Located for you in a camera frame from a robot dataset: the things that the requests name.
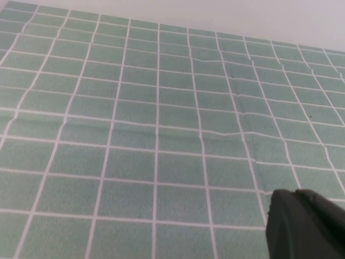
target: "white grid line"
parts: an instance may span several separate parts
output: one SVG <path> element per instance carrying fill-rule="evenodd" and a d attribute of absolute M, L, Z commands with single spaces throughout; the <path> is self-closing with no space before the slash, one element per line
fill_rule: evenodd
<path fill-rule="evenodd" d="M 244 41 L 244 45 L 245 45 L 245 48 L 246 48 L 248 57 L 249 57 L 249 59 L 251 59 L 250 56 L 249 56 L 249 52 L 248 52 L 246 40 L 245 40 L 244 37 L 243 37 L 243 41 Z M 264 97 L 264 99 L 265 99 L 265 103 L 266 103 L 266 105 L 267 105 L 267 108 L 268 108 L 268 110 L 270 111 L 270 115 L 271 115 L 272 117 L 274 117 L 273 112 L 272 112 L 272 109 L 271 109 L 271 106 L 270 106 L 270 104 L 269 104 L 269 102 L 268 102 L 268 100 L 267 100 L 267 98 L 266 98 L 266 95 L 265 95 L 263 86 L 261 85 L 261 82 L 260 82 L 260 79 L 259 79 L 259 76 L 258 76 L 256 67 L 255 67 L 255 65 L 254 65 L 254 60 L 252 60 L 252 65 L 253 65 L 254 73 L 255 73 L 255 76 L 256 76 L 256 78 L 257 78 L 259 87 L 260 87 L 261 92 L 262 92 L 262 94 L 263 94 L 263 97 Z M 276 127 L 277 130 L 278 130 L 279 137 L 280 137 L 281 141 L 284 143 L 286 158 L 287 158 L 287 161 L 289 162 L 289 165 L 291 166 L 291 170 L 292 170 L 292 172 L 293 172 L 293 176 L 294 176 L 294 178 L 295 178 L 296 184 L 297 184 L 298 188 L 301 189 L 300 181 L 299 181 L 299 179 L 298 179 L 297 173 L 296 173 L 296 171 L 295 171 L 295 168 L 293 167 L 293 164 L 292 164 L 292 161 L 291 161 L 291 158 L 290 158 L 290 153 L 289 153 L 289 150 L 288 150 L 288 147 L 287 147 L 287 142 L 285 141 L 284 137 L 282 136 L 282 133 L 281 133 L 281 131 L 280 131 L 280 128 L 279 128 L 278 123 L 277 123 L 277 121 L 276 121 L 275 118 L 273 118 L 273 122 L 274 122 L 274 124 L 275 124 L 275 127 Z"/>
<path fill-rule="evenodd" d="M 130 20 L 128 21 L 128 26 L 127 26 L 127 37 L 126 37 L 126 42 L 125 42 L 125 48 L 123 50 L 122 65 L 121 65 L 121 71 L 120 71 L 120 76 L 119 76 L 118 89 L 116 92 L 116 97 L 115 97 L 115 102 L 114 102 L 114 107 L 113 107 L 113 113 L 112 113 L 112 121 L 111 121 L 111 126 L 109 129 L 108 139 L 107 139 L 106 153 L 105 153 L 105 157 L 104 157 L 104 161 L 103 161 L 101 179 L 100 179 L 99 186 L 98 186 L 97 198 L 96 198 L 96 203 L 95 203 L 95 207 L 94 207 L 94 211 L 93 211 L 93 218 L 92 218 L 90 234 L 89 234 L 89 238 L 88 238 L 88 242 L 87 242 L 87 248 L 86 248 L 84 259 L 88 259 L 90 257 L 92 239 L 93 239 L 93 235 L 94 235 L 94 231 L 95 231 L 95 225 L 96 225 L 96 217 L 98 215 L 98 210 L 99 210 L 99 206 L 100 206 L 100 202 L 101 202 L 101 195 L 102 195 L 102 189 L 103 189 L 103 184 L 104 184 L 104 178 L 105 178 L 105 174 L 106 174 L 107 162 L 108 162 L 108 158 L 109 158 L 109 150 L 110 150 L 110 146 L 111 146 L 112 133 L 113 133 L 114 125 L 115 125 L 116 108 L 118 106 L 118 99 L 119 99 L 119 95 L 120 95 L 123 68 L 124 68 L 125 59 L 126 59 L 126 46 L 127 46 L 127 42 L 128 42 L 128 36 L 129 36 L 129 27 L 130 27 Z"/>
<path fill-rule="evenodd" d="M 61 29 L 63 28 L 64 24 L 67 22 L 67 19 L 68 19 L 69 14 L 70 14 L 70 11 L 68 12 L 68 14 L 67 14 L 67 16 L 66 16 L 66 18 L 65 18 L 65 20 L 64 20 L 64 23 L 61 25 L 60 29 L 58 30 L 57 37 L 59 36 L 59 33 L 60 33 Z M 54 47 L 54 44 L 55 44 L 55 42 L 56 42 L 57 37 L 54 38 L 54 40 L 52 41 L 51 46 L 50 46 L 50 49 L 49 49 L 49 51 L 48 51 L 48 53 L 47 53 L 47 55 L 46 55 L 46 57 L 45 57 L 43 63 L 41 64 L 41 66 L 40 66 L 40 68 L 39 68 L 39 71 L 37 72 L 37 74 L 36 74 L 36 76 L 35 76 L 33 82 L 32 82 L 31 85 L 30 85 L 30 87 L 29 87 L 29 88 L 24 92 L 24 94 L 22 95 L 22 98 L 20 99 L 20 101 L 19 101 L 19 103 L 18 103 L 18 105 L 17 105 L 16 114 L 15 114 L 14 118 L 8 122 L 8 124 L 7 124 L 7 126 L 6 126 L 6 130 L 5 130 L 4 135 L 7 135 L 7 134 L 8 134 L 8 131 L 9 131 L 9 128 L 10 128 L 12 122 L 13 122 L 15 119 L 18 118 L 18 114 L 19 114 L 18 110 L 19 110 L 20 106 L 22 105 L 22 102 L 24 101 L 24 99 L 25 99 L 27 93 L 28 93 L 28 92 L 33 88 L 33 86 L 35 85 L 35 83 L 36 83 L 36 81 L 37 81 L 37 79 L 38 79 L 38 77 L 39 77 L 39 74 L 41 73 L 41 71 L 42 71 L 44 65 L 46 64 L 46 62 L 47 62 L 47 60 L 48 60 L 48 57 L 49 57 L 50 53 L 51 53 L 52 50 L 53 50 L 53 47 Z M 1 139 L 2 145 L 3 145 L 4 141 L 5 141 L 5 138 L 6 138 L 6 137 L 2 137 L 2 139 Z M 33 218 L 33 213 L 36 211 L 36 208 L 37 208 L 38 202 L 39 202 L 39 198 L 40 198 L 40 196 L 41 196 L 41 194 L 42 194 L 42 191 L 43 191 L 43 187 L 44 187 L 44 184 L 45 184 L 45 181 L 46 181 L 46 173 L 49 172 L 50 165 L 51 165 L 52 159 L 53 159 L 53 155 L 54 155 L 54 150 L 52 151 L 50 160 L 49 160 L 48 165 L 47 165 L 46 170 L 45 170 L 45 174 L 44 174 L 44 176 L 42 177 L 41 183 L 40 183 L 40 185 L 39 185 L 39 188 L 38 188 L 36 197 L 35 197 L 35 199 L 34 199 L 34 202 L 33 202 L 32 207 L 31 207 L 31 211 L 30 211 L 29 217 L 27 218 L 27 221 L 26 221 L 26 224 L 25 224 L 23 233 L 22 233 L 22 235 L 21 235 L 21 237 L 20 237 L 18 246 L 17 246 L 17 248 L 16 248 L 16 252 L 15 252 L 15 255 L 14 255 L 14 259 L 19 258 L 20 252 L 22 251 L 22 248 L 23 248 L 23 245 L 24 245 L 24 242 L 25 242 L 27 233 L 28 233 L 29 228 L 30 228 L 30 225 L 31 225 L 31 221 L 32 221 L 32 218 Z"/>
<path fill-rule="evenodd" d="M 187 28 L 187 42 L 188 42 L 189 53 L 191 56 L 192 50 L 190 47 L 189 28 Z M 195 83 L 195 77 L 194 77 L 194 64 L 193 64 L 193 59 L 191 57 L 190 57 L 190 66 L 191 66 L 191 72 L 192 72 L 192 82 L 193 82 L 193 89 L 194 89 L 195 106 L 196 106 L 196 112 L 198 115 L 199 138 L 200 138 L 201 150 L 202 150 L 204 184 L 205 184 L 206 202 L 207 202 L 207 209 L 208 209 L 208 216 L 209 216 L 209 223 L 210 223 L 210 233 L 211 233 L 211 243 L 212 243 L 212 248 L 213 248 L 213 257 L 214 257 L 214 259 L 218 259 L 215 230 L 213 228 L 211 197 L 210 197 L 210 190 L 209 190 L 209 179 L 208 179 L 208 173 L 207 173 L 207 167 L 206 167 L 205 143 L 204 143 L 203 134 L 202 134 L 201 116 L 200 116 L 199 104 L 198 104 L 198 98 L 197 98 L 197 92 L 196 92 L 196 83 Z"/>
<path fill-rule="evenodd" d="M 151 258 L 156 258 L 156 222 L 157 222 L 157 197 L 158 197 L 158 150 L 159 150 L 159 124 L 160 124 L 160 25 L 157 33 L 157 90 L 156 90 L 156 125 L 155 125 L 155 169 L 154 169 L 154 189 L 153 189 L 153 208 L 152 208 L 152 248 Z"/>
<path fill-rule="evenodd" d="M 223 59 L 223 54 L 222 54 L 222 52 L 220 51 L 220 48 L 219 48 L 219 42 L 218 42 L 217 35 L 216 35 L 216 42 L 217 42 L 217 48 L 218 48 L 220 57 L 221 57 L 222 60 L 224 60 Z M 227 71 L 226 71 L 226 67 L 225 67 L 224 62 L 222 62 L 222 65 L 223 65 L 224 73 L 226 75 L 226 83 L 227 83 L 227 86 L 228 86 L 229 91 L 231 93 L 230 97 L 231 97 L 231 101 L 232 101 L 232 104 L 233 104 L 234 111 L 236 113 L 237 124 L 238 124 L 239 130 L 241 132 L 241 139 L 242 139 L 243 145 L 244 145 L 245 150 L 246 150 L 246 155 L 247 155 L 247 158 L 248 158 L 248 163 L 249 163 L 249 168 L 250 168 L 252 179 L 253 179 L 254 188 L 256 190 L 256 195 L 257 195 L 257 199 L 258 199 L 258 204 L 259 204 L 260 212 L 261 212 L 261 215 L 263 217 L 263 222 L 266 225 L 267 218 L 266 218 L 266 214 L 265 214 L 265 211 L 264 211 L 264 206 L 263 206 L 263 202 L 262 202 L 262 199 L 261 199 L 261 195 L 259 194 L 258 182 L 257 182 L 257 179 L 256 179 L 256 175 L 255 175 L 255 171 L 254 171 L 254 168 L 253 168 L 253 164 L 252 164 L 252 161 L 251 161 L 250 152 L 249 152 L 248 145 L 247 145 L 247 142 L 246 142 L 246 139 L 245 139 L 245 135 L 244 135 L 244 132 L 243 132 L 243 128 L 242 128 L 242 125 L 241 125 L 241 122 L 240 122 L 239 113 L 237 111 L 236 103 L 235 103 L 234 97 L 232 95 L 231 85 L 230 85 L 230 82 L 229 82 L 229 79 L 228 79 L 228 76 L 227 76 Z"/>

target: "green square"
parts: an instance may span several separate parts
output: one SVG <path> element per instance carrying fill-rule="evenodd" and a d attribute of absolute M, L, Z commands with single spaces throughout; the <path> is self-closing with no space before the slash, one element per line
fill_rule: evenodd
<path fill-rule="evenodd" d="M 269 258 L 265 232 L 245 229 L 216 229 L 219 258 Z"/>
<path fill-rule="evenodd" d="M 125 65 L 157 69 L 157 54 L 127 50 Z"/>
<path fill-rule="evenodd" d="M 0 88 L 0 107 L 16 108 L 24 89 Z"/>
<path fill-rule="evenodd" d="M 113 23 L 118 25 L 128 25 L 128 19 L 109 15 L 101 15 L 100 22 Z"/>
<path fill-rule="evenodd" d="M 123 49 L 92 45 L 88 60 L 122 64 Z"/>
<path fill-rule="evenodd" d="M 225 77 L 195 75 L 194 78 L 197 90 L 229 93 Z"/>
<path fill-rule="evenodd" d="M 238 64 L 225 64 L 227 76 L 235 79 L 249 79 L 249 80 L 257 80 L 257 77 L 254 73 L 254 69 L 250 66 L 242 66 Z"/>
<path fill-rule="evenodd" d="M 331 125 L 314 125 L 321 141 L 325 144 L 345 145 L 345 128 Z"/>
<path fill-rule="evenodd" d="M 51 143 L 6 139 L 0 151 L 0 166 L 11 169 L 44 171 L 53 146 L 54 144 Z"/>
<path fill-rule="evenodd" d="M 205 153 L 207 155 L 247 157 L 241 136 L 221 136 L 215 134 L 203 134 Z"/>
<path fill-rule="evenodd" d="M 239 112 L 256 112 L 270 115 L 267 104 L 264 99 L 252 98 L 247 96 L 238 96 L 235 103 Z"/>
<path fill-rule="evenodd" d="M 122 81 L 145 85 L 157 85 L 157 71 L 125 67 Z"/>
<path fill-rule="evenodd" d="M 244 42 L 237 40 L 219 39 L 219 48 L 222 51 L 230 51 L 236 53 L 246 54 L 246 47 Z"/>
<path fill-rule="evenodd" d="M 65 20 L 64 17 L 40 15 L 38 13 L 33 17 L 33 19 L 31 20 L 31 23 L 61 27 L 64 23 L 64 20 Z"/>
<path fill-rule="evenodd" d="M 40 175 L 0 172 L 0 208 L 30 210 L 41 178 Z"/>
<path fill-rule="evenodd" d="M 74 40 L 77 42 L 91 42 L 92 33 L 86 31 L 75 31 L 70 29 L 62 29 L 59 35 L 60 39 Z"/>
<path fill-rule="evenodd" d="M 100 176 L 105 149 L 60 144 L 56 151 L 51 173 Z"/>
<path fill-rule="evenodd" d="M 204 47 L 206 49 L 218 49 L 217 41 L 215 38 L 189 36 L 190 46 L 193 47 Z"/>
<path fill-rule="evenodd" d="M 260 162 L 288 163 L 282 140 L 258 135 L 246 136 L 246 140 L 252 159 Z"/>
<path fill-rule="evenodd" d="M 108 156 L 106 177 L 153 181 L 154 164 L 154 153 L 111 149 Z"/>
<path fill-rule="evenodd" d="M 160 24 L 161 31 L 171 31 L 171 32 L 179 32 L 179 33 L 187 33 L 187 29 L 178 26 L 171 26 L 166 24 Z"/>
<path fill-rule="evenodd" d="M 90 227 L 91 220 L 34 216 L 20 257 L 81 258 Z"/>
<path fill-rule="evenodd" d="M 51 39 L 20 35 L 16 41 L 15 46 L 13 47 L 13 50 L 37 54 L 47 54 L 51 44 Z"/>
<path fill-rule="evenodd" d="M 231 91 L 234 94 L 245 94 L 247 96 L 262 97 L 260 86 L 257 82 L 247 80 L 231 80 Z"/>
<path fill-rule="evenodd" d="M 234 113 L 200 111 L 200 117 L 202 130 L 217 133 L 239 133 Z"/>
<path fill-rule="evenodd" d="M 70 96 L 58 93 L 45 93 L 30 91 L 22 105 L 21 109 L 65 113 Z"/>
<path fill-rule="evenodd" d="M 13 42 L 15 41 L 16 36 L 11 33 L 0 32 L 0 49 L 8 50 Z"/>
<path fill-rule="evenodd" d="M 317 76 L 340 78 L 339 73 L 332 66 L 309 64 Z"/>
<path fill-rule="evenodd" d="M 109 122 L 69 118 L 62 131 L 61 140 L 105 145 L 109 130 Z"/>
<path fill-rule="evenodd" d="M 125 47 L 126 39 L 114 36 L 96 34 L 93 38 L 94 44 L 108 45 L 113 47 Z"/>
<path fill-rule="evenodd" d="M 151 224 L 97 221 L 90 258 L 151 258 L 151 235 Z"/>
<path fill-rule="evenodd" d="M 268 103 L 275 117 L 292 120 L 307 120 L 299 104 L 281 103 L 279 101 L 268 101 Z"/>
<path fill-rule="evenodd" d="M 301 50 L 304 59 L 308 63 L 330 65 L 327 56 L 323 52 Z"/>
<path fill-rule="evenodd" d="M 332 108 L 303 105 L 312 122 L 323 122 L 341 125 L 342 122 Z"/>
<path fill-rule="evenodd" d="M 81 72 L 82 65 L 83 62 L 79 60 L 49 57 L 43 67 L 43 71 L 78 76 Z"/>
<path fill-rule="evenodd" d="M 231 96 L 228 94 L 198 92 L 199 108 L 233 111 Z"/>
<path fill-rule="evenodd" d="M 282 71 L 256 68 L 258 78 L 265 83 L 289 85 Z"/>
<path fill-rule="evenodd" d="M 117 90 L 117 82 L 82 78 L 78 86 L 77 94 L 84 94 L 86 96 L 95 97 L 115 98 Z"/>
<path fill-rule="evenodd" d="M 160 70 L 191 72 L 190 58 L 160 55 Z"/>
<path fill-rule="evenodd" d="M 277 59 L 273 58 L 264 58 L 251 56 L 252 61 L 254 61 L 254 66 L 256 67 L 265 67 L 268 69 L 278 69 L 281 70 L 281 64 L 278 63 Z"/>
<path fill-rule="evenodd" d="M 99 182 L 48 176 L 39 199 L 39 212 L 92 215 Z"/>
<path fill-rule="evenodd" d="M 251 55 L 264 56 L 274 58 L 274 52 L 270 45 L 247 42 L 248 52 Z"/>
<path fill-rule="evenodd" d="M 51 55 L 66 57 L 66 58 L 85 59 L 87 49 L 88 49 L 88 44 L 85 44 L 85 43 L 57 40 L 55 41 Z"/>
<path fill-rule="evenodd" d="M 132 27 L 140 27 L 140 28 L 151 29 L 151 30 L 158 29 L 157 23 L 150 23 L 150 22 L 144 22 L 144 21 L 139 21 L 139 20 L 131 20 L 130 25 Z"/>
<path fill-rule="evenodd" d="M 255 165 L 255 174 L 259 189 L 272 192 L 275 189 L 298 189 L 295 177 L 290 166 Z"/>
<path fill-rule="evenodd" d="M 329 105 L 329 101 L 327 100 L 325 94 L 322 91 L 301 88 L 295 88 L 294 90 L 301 103 L 318 104 L 326 106 Z"/>
<path fill-rule="evenodd" d="M 31 12 L 19 12 L 10 9 L 3 9 L 0 12 L 0 19 L 26 23 L 30 20 L 32 15 L 33 13 Z"/>
<path fill-rule="evenodd" d="M 298 49 L 291 47 L 274 46 L 274 50 L 278 58 L 303 61 L 301 53 Z"/>
<path fill-rule="evenodd" d="M 209 186 L 253 189 L 248 161 L 206 158 Z"/>
<path fill-rule="evenodd" d="M 28 12 L 34 12 L 37 8 L 37 5 L 35 4 L 26 4 L 21 2 L 14 2 L 14 1 L 8 1 L 6 8 L 16 9 L 16 10 L 22 10 L 22 11 L 28 11 Z"/>
<path fill-rule="evenodd" d="M 160 86 L 193 89 L 192 75 L 160 71 Z"/>
<path fill-rule="evenodd" d="M 14 23 L 9 21 L 0 20 L 0 28 L 2 32 L 19 33 L 23 28 L 23 23 Z"/>
<path fill-rule="evenodd" d="M 61 93 L 73 93 L 77 85 L 77 81 L 77 77 L 41 73 L 39 74 L 33 89 Z"/>
<path fill-rule="evenodd" d="M 341 108 L 345 108 L 345 95 L 344 94 L 340 94 L 340 93 L 331 93 L 331 92 L 327 92 L 326 93 L 330 102 L 334 105 L 334 107 L 341 107 Z"/>
<path fill-rule="evenodd" d="M 119 101 L 115 119 L 154 124 L 156 123 L 156 105 Z"/>
<path fill-rule="evenodd" d="M 344 55 L 328 54 L 328 57 L 334 66 L 345 67 L 345 57 Z"/>
<path fill-rule="evenodd" d="M 296 173 L 302 188 L 311 189 L 326 198 L 345 198 L 334 172 L 296 168 Z"/>
<path fill-rule="evenodd" d="M 120 71 L 120 66 L 87 62 L 82 76 L 117 81 Z"/>
<path fill-rule="evenodd" d="M 141 39 L 141 40 L 149 40 L 151 42 L 157 42 L 157 31 L 130 28 L 129 37 L 131 39 Z"/>
<path fill-rule="evenodd" d="M 272 118 L 256 114 L 240 115 L 240 122 L 244 132 L 256 132 L 279 137 L 279 132 Z"/>
<path fill-rule="evenodd" d="M 96 28 L 96 23 L 80 21 L 80 20 L 75 20 L 75 19 L 68 19 L 67 22 L 65 23 L 65 28 L 93 32 Z"/>
<path fill-rule="evenodd" d="M 48 15 L 58 15 L 58 16 L 66 16 L 68 14 L 67 9 L 55 8 L 55 7 L 49 7 L 49 6 L 40 6 L 37 12 L 46 13 Z"/>
<path fill-rule="evenodd" d="M 42 56 L 10 52 L 2 66 L 38 71 L 42 66 L 43 60 L 44 57 Z"/>
<path fill-rule="evenodd" d="M 307 74 L 286 73 L 291 85 L 302 86 L 306 88 L 320 89 L 313 76 Z"/>
<path fill-rule="evenodd" d="M 153 186 L 105 181 L 98 215 L 152 219 Z"/>
<path fill-rule="evenodd" d="M 193 60 L 194 73 L 225 76 L 222 62 L 204 62 Z"/>
<path fill-rule="evenodd" d="M 187 35 L 170 32 L 160 32 L 160 42 L 186 46 L 188 45 Z"/>
<path fill-rule="evenodd" d="M 210 196 L 214 224 L 264 225 L 255 193 L 211 190 Z"/>
<path fill-rule="evenodd" d="M 321 145 L 288 141 L 287 146 L 294 165 L 330 167 L 325 149 Z"/>
<path fill-rule="evenodd" d="M 345 160 L 344 160 L 344 152 L 345 149 L 343 147 L 327 147 L 328 154 L 330 160 L 332 161 L 333 165 L 337 169 L 345 169 Z"/>
<path fill-rule="evenodd" d="M 297 101 L 291 87 L 273 85 L 273 84 L 261 84 L 265 92 L 267 99 L 281 100 L 281 101 Z"/>
<path fill-rule="evenodd" d="M 198 115 L 195 109 L 160 105 L 160 125 L 198 128 Z"/>
<path fill-rule="evenodd" d="M 160 103 L 195 107 L 195 97 L 192 91 L 161 88 Z"/>
<path fill-rule="evenodd" d="M 159 224 L 156 239 L 157 258 L 213 258 L 209 228 Z"/>
<path fill-rule="evenodd" d="M 192 131 L 160 128 L 159 150 L 201 154 L 199 134 Z"/>
<path fill-rule="evenodd" d="M 155 103 L 156 97 L 157 88 L 155 87 L 121 84 L 119 99 Z"/>
<path fill-rule="evenodd" d="M 277 119 L 277 124 L 283 138 L 318 142 L 309 123 Z"/>
<path fill-rule="evenodd" d="M 113 108 L 114 100 L 75 96 L 69 114 L 110 119 Z"/>
<path fill-rule="evenodd" d="M 14 111 L 0 111 L 0 134 L 5 131 L 7 124 L 14 116 Z"/>
<path fill-rule="evenodd" d="M 144 42 L 142 40 L 128 39 L 127 49 L 157 52 L 158 44 L 156 42 Z"/>
<path fill-rule="evenodd" d="M 55 139 L 63 118 L 32 113 L 20 113 L 13 121 L 9 134 L 14 136 Z"/>
<path fill-rule="evenodd" d="M 48 26 L 42 26 L 42 25 L 29 23 L 25 27 L 24 34 L 54 38 L 57 36 L 58 30 L 59 30 L 58 27 L 48 27 Z"/>
<path fill-rule="evenodd" d="M 198 188 L 158 186 L 157 219 L 208 223 L 206 191 Z"/>
<path fill-rule="evenodd" d="M 312 74 L 310 68 L 304 62 L 280 60 L 280 63 L 284 66 L 285 71 Z"/>
<path fill-rule="evenodd" d="M 325 91 L 345 92 L 345 83 L 343 80 L 326 77 L 317 77 L 317 79 Z"/>
<path fill-rule="evenodd" d="M 27 215 L 0 214 L 0 256 L 11 258 L 15 255 L 20 237 L 24 231 Z"/>
<path fill-rule="evenodd" d="M 159 154 L 158 181 L 186 185 L 204 185 L 204 169 L 201 157 Z"/>
<path fill-rule="evenodd" d="M 98 20 L 98 14 L 91 13 L 91 12 L 81 12 L 81 11 L 75 11 L 72 10 L 70 12 L 71 18 L 77 18 L 77 19 L 83 19 L 83 20 L 91 20 L 91 21 L 97 21 Z"/>
<path fill-rule="evenodd" d="M 98 25 L 97 33 L 126 37 L 127 27 L 101 23 Z"/>
<path fill-rule="evenodd" d="M 155 149 L 155 129 L 116 123 L 112 134 L 112 145 Z"/>

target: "green grid mat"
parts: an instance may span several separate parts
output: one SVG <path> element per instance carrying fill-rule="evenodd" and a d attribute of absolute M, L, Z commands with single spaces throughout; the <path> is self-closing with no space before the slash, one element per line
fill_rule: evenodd
<path fill-rule="evenodd" d="M 343 52 L 9 2 L 0 257 L 268 258 L 274 189 L 345 207 L 344 73 Z"/>

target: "white wall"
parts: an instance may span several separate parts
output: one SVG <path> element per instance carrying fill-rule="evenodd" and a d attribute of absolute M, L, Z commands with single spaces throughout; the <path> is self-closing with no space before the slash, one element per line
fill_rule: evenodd
<path fill-rule="evenodd" d="M 345 51 L 344 0 L 19 1 Z"/>

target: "black object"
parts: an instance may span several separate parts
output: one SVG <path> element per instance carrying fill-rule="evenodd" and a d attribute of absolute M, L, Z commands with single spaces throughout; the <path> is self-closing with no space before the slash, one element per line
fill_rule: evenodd
<path fill-rule="evenodd" d="M 312 190 L 275 190 L 266 238 L 271 259 L 345 258 L 345 211 Z"/>

